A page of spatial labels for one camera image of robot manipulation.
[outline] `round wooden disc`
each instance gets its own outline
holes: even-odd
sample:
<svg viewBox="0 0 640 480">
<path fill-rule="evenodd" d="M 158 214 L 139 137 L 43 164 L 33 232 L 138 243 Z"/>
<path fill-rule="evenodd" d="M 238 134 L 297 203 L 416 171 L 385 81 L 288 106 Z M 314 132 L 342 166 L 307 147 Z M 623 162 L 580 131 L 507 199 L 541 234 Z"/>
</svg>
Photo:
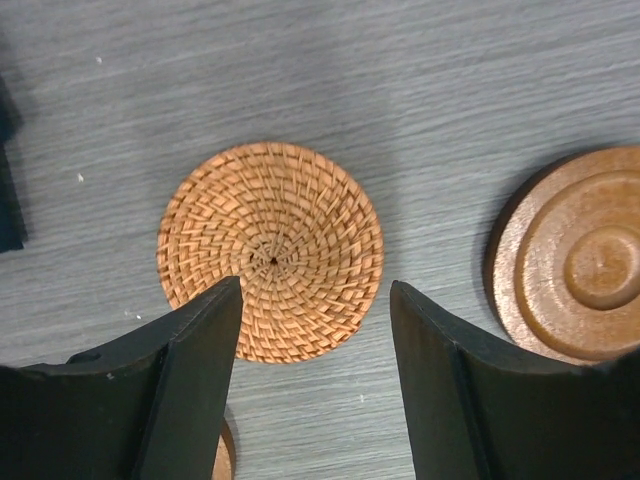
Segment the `round wooden disc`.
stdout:
<svg viewBox="0 0 640 480">
<path fill-rule="evenodd" d="M 236 356 L 293 363 L 350 338 L 380 286 L 382 230 L 362 188 L 306 148 L 258 143 L 216 155 L 180 185 L 158 233 L 158 274 L 177 308 L 238 275 Z"/>
<path fill-rule="evenodd" d="M 233 436 L 229 425 L 223 420 L 211 480 L 233 480 L 235 471 L 236 449 L 233 443 Z"/>
<path fill-rule="evenodd" d="M 640 345 L 640 147 L 540 172 L 489 243 L 487 294 L 518 345 L 577 364 Z"/>
</svg>

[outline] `gray wooden table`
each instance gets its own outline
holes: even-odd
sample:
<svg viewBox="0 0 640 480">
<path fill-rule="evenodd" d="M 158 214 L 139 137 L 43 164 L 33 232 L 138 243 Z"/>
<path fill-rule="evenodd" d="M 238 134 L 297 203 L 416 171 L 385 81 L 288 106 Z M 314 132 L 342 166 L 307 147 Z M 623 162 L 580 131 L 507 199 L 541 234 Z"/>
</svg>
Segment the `gray wooden table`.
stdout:
<svg viewBox="0 0 640 480">
<path fill-rule="evenodd" d="M 413 478 L 388 318 L 403 279 L 500 333 L 486 234 L 541 165 L 637 142 L 633 0 L 3 0 L 8 145 L 30 233 L 0 256 L 0 362 L 61 362 L 168 311 L 169 197 L 227 147 L 314 148 L 385 231 L 362 330 L 293 366 L 236 362 L 239 480 Z"/>
</svg>

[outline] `wooden coaster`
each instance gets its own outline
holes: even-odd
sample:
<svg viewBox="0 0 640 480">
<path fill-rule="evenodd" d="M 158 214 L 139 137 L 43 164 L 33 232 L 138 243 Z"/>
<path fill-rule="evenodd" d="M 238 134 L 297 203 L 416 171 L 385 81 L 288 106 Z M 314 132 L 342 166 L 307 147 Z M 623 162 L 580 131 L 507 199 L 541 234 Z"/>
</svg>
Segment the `wooden coaster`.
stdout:
<svg viewBox="0 0 640 480">
<path fill-rule="evenodd" d="M 378 291 L 383 257 L 362 188 L 322 155 L 282 143 L 233 148 L 198 167 L 158 234 L 171 306 L 240 276 L 236 355 L 267 363 L 307 360 L 353 335 Z"/>
<path fill-rule="evenodd" d="M 640 345 L 640 147 L 534 176 L 491 235 L 485 288 L 520 346 L 572 363 Z"/>
<path fill-rule="evenodd" d="M 231 429 L 229 428 L 229 425 L 227 425 L 227 422 L 223 420 L 211 480 L 233 480 L 235 472 L 236 448 L 233 443 Z"/>
</svg>

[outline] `woven placemat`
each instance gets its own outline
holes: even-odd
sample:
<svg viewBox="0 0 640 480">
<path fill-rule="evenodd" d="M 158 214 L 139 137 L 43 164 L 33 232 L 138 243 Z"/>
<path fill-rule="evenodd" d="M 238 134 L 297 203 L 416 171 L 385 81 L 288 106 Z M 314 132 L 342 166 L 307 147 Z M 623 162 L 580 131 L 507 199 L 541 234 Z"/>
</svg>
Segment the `woven placemat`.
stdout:
<svg viewBox="0 0 640 480">
<path fill-rule="evenodd" d="M 173 308 L 241 279 L 237 357 L 307 360 L 360 327 L 383 267 L 373 205 L 339 166 L 306 148 L 259 143 L 202 164 L 169 202 L 158 273 Z"/>
</svg>

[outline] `dark blue object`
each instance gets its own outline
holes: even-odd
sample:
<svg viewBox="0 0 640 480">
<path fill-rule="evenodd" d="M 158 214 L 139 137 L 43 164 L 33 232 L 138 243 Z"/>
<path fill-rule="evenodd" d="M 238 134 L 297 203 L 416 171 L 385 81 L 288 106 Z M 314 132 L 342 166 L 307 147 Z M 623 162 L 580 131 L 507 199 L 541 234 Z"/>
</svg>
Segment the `dark blue object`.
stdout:
<svg viewBox="0 0 640 480">
<path fill-rule="evenodd" d="M 14 124 L 6 106 L 0 105 L 0 253 L 22 249 L 20 225 L 16 220 L 17 205 L 12 205 L 13 182 L 9 173 L 4 144 L 13 135 Z"/>
</svg>

